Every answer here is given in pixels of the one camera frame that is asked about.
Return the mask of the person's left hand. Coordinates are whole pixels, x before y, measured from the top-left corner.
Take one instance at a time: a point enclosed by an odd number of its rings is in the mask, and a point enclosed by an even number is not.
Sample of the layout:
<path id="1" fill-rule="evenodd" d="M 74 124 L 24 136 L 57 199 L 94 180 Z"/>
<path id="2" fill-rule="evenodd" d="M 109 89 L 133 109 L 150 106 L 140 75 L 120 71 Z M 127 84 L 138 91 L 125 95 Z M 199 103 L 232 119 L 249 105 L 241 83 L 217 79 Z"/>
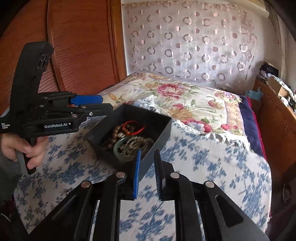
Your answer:
<path id="1" fill-rule="evenodd" d="M 31 170 L 42 165 L 48 143 L 49 137 L 38 137 L 36 144 L 32 146 L 14 133 L 5 133 L 1 137 L 1 150 L 11 161 L 16 161 L 16 151 L 25 154 L 29 158 L 27 167 Z"/>

